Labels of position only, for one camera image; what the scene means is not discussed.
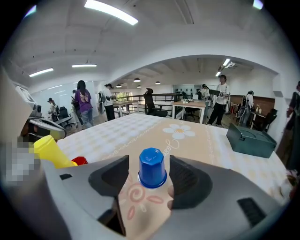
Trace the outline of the checked flower tablecloth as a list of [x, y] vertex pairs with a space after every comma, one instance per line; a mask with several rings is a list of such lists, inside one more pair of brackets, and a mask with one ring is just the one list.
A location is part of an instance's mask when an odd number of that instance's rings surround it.
[[167, 180], [159, 189], [147, 189], [137, 179], [139, 155], [143, 149], [157, 148], [169, 165], [169, 156], [197, 160], [241, 173], [260, 189], [284, 202], [281, 187], [286, 170], [275, 153], [269, 158], [234, 152], [227, 130], [199, 123], [143, 114], [131, 114], [72, 134], [59, 140], [69, 159], [82, 156], [89, 163], [129, 155], [129, 176], [120, 192], [120, 208], [127, 238], [148, 239], [170, 216]]

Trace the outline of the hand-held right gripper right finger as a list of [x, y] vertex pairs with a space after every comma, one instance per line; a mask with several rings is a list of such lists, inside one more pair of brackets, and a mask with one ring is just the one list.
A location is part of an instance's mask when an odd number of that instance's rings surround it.
[[152, 240], [259, 240], [284, 207], [242, 174], [170, 156], [172, 212]]

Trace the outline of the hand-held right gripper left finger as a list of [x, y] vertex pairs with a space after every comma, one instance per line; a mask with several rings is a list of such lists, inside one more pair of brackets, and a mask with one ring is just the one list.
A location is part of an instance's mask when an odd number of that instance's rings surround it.
[[60, 169], [43, 160], [42, 167], [71, 240], [126, 240], [118, 196], [128, 155]]

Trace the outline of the person's right hand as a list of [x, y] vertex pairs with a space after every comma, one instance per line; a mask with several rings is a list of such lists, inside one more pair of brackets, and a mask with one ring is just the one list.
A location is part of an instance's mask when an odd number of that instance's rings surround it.
[[173, 185], [168, 187], [167, 192], [168, 192], [168, 195], [171, 197], [171, 199], [167, 202], [167, 207], [168, 207], [169, 210], [172, 210], [173, 200], [174, 200], [174, 187], [173, 187]]

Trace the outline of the black metal railing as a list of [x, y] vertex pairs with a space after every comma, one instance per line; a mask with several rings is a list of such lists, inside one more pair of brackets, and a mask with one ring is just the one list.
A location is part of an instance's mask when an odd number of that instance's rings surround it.
[[[131, 100], [138, 100], [139, 101], [139, 112], [137, 111], [136, 105], [128, 105], [127, 110], [129, 113], [145, 113], [146, 105], [143, 95], [133, 95], [132, 92], [118, 92], [113, 93], [116, 97], [114, 102], [116, 101], [131, 101]], [[168, 111], [168, 116], [172, 115], [172, 103], [175, 100], [179, 99], [179, 94], [173, 93], [163, 93], [163, 94], [153, 94], [153, 101], [155, 107], [159, 107], [162, 105], [162, 110]], [[126, 114], [125, 107], [123, 106], [122, 112]]]

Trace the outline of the dark green box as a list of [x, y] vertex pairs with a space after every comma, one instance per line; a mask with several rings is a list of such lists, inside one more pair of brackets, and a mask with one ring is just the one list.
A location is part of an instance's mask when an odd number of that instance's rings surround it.
[[230, 124], [226, 137], [233, 151], [251, 156], [269, 158], [277, 142], [265, 131]]

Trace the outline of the yellow paper cup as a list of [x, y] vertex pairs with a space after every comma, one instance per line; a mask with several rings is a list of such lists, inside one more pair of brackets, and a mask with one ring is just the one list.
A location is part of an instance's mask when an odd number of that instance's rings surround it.
[[72, 162], [59, 148], [55, 139], [51, 135], [44, 136], [37, 140], [34, 144], [34, 153], [41, 160], [47, 160], [54, 164], [56, 168], [67, 168], [77, 166]]

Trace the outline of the blue paper cup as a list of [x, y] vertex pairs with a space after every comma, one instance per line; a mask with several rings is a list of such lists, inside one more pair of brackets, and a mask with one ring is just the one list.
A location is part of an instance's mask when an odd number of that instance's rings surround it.
[[162, 186], [167, 179], [163, 153], [156, 148], [144, 149], [139, 155], [138, 179], [150, 189]]

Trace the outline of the black office chair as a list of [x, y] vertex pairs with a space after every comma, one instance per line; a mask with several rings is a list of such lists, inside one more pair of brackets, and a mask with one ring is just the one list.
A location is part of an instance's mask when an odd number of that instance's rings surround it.
[[73, 117], [68, 113], [67, 108], [64, 106], [60, 107], [60, 114], [58, 115], [58, 119], [59, 120], [56, 123], [65, 129], [71, 128], [74, 125], [74, 123], [71, 122]]
[[186, 107], [185, 108], [185, 116], [184, 116], [184, 120], [187, 119], [187, 117], [192, 117], [193, 120], [195, 120], [195, 112], [196, 112], [196, 108], [190, 108], [190, 107]]
[[153, 89], [151, 88], [146, 88], [146, 92], [143, 94], [146, 105], [145, 114], [158, 117], [166, 117], [168, 115], [168, 111], [162, 110], [162, 105], [159, 105], [159, 107], [155, 107], [152, 94]]

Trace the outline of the wooden desk with white legs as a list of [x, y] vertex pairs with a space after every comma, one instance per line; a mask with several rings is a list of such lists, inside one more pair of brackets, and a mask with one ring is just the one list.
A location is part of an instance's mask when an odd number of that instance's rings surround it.
[[172, 103], [172, 119], [176, 119], [177, 114], [175, 113], [175, 107], [182, 107], [182, 113], [181, 116], [182, 118], [184, 117], [184, 108], [189, 107], [189, 108], [196, 108], [200, 110], [200, 115], [199, 115], [199, 123], [203, 123], [203, 118], [204, 118], [204, 111], [206, 108], [206, 104], [204, 102], [199, 102], [199, 101], [194, 101], [194, 102], [188, 102], [188, 101], [177, 101]]
[[122, 107], [125, 107], [126, 115], [129, 114], [129, 111], [127, 110], [128, 105], [136, 105], [137, 111], [139, 112], [139, 101], [138, 100], [131, 100], [131, 101], [116, 101], [113, 103], [113, 107], [117, 107], [119, 110], [120, 117], [123, 116]]

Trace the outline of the person's white shirt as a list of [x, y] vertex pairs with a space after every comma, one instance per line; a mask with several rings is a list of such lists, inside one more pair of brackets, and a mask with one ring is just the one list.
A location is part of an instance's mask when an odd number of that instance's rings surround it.
[[16, 139], [32, 107], [16, 91], [3, 67], [0, 67], [0, 144]]

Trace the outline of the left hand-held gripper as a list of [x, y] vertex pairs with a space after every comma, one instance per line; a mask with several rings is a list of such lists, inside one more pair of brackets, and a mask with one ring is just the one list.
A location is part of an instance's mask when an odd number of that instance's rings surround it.
[[42, 118], [41, 105], [36, 103], [26, 89], [16, 86], [16, 91], [32, 108], [32, 112], [28, 117], [28, 136], [31, 141], [37, 141], [48, 135], [51, 135], [54, 140], [58, 141], [67, 136], [67, 132], [63, 127], [50, 120]]

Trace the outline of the red paper cup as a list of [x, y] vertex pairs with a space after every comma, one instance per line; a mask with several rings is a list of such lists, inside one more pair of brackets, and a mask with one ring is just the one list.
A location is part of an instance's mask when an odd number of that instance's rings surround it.
[[76, 163], [77, 165], [85, 165], [88, 164], [88, 161], [83, 156], [78, 156], [72, 159], [72, 162]]

